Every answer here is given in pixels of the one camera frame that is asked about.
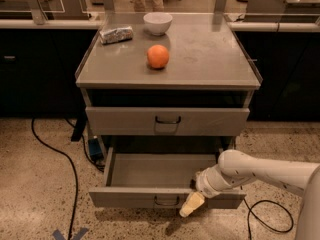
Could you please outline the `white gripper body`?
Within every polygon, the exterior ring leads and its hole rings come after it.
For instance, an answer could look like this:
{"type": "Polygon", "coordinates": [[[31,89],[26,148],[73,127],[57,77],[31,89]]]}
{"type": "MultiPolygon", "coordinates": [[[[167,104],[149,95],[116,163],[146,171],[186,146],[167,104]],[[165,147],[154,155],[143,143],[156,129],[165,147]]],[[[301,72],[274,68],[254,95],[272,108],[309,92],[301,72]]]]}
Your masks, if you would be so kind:
{"type": "Polygon", "coordinates": [[[196,190],[206,198],[213,198],[230,188],[220,167],[215,165],[195,174],[196,190]]]}

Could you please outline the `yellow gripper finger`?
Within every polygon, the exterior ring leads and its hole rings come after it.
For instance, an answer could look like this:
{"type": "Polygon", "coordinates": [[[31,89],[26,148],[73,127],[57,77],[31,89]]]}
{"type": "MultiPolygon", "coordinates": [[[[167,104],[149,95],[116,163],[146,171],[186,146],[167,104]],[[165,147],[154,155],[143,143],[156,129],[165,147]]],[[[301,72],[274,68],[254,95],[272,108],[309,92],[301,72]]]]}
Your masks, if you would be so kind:
{"type": "Polygon", "coordinates": [[[191,192],[183,203],[179,214],[181,217],[188,217],[193,211],[198,209],[205,202],[205,197],[198,191],[191,192]]]}

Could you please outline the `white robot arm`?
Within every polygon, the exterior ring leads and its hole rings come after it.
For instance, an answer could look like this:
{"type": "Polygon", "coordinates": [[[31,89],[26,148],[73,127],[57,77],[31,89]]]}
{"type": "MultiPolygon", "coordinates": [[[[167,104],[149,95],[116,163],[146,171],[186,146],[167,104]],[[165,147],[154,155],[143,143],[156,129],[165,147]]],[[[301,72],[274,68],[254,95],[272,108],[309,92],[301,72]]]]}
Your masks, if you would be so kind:
{"type": "Polygon", "coordinates": [[[255,180],[300,196],[295,240],[320,240],[319,163],[261,159],[238,150],[225,150],[214,166],[196,174],[196,190],[188,195],[179,214],[187,217],[202,206],[205,199],[255,180]]]}

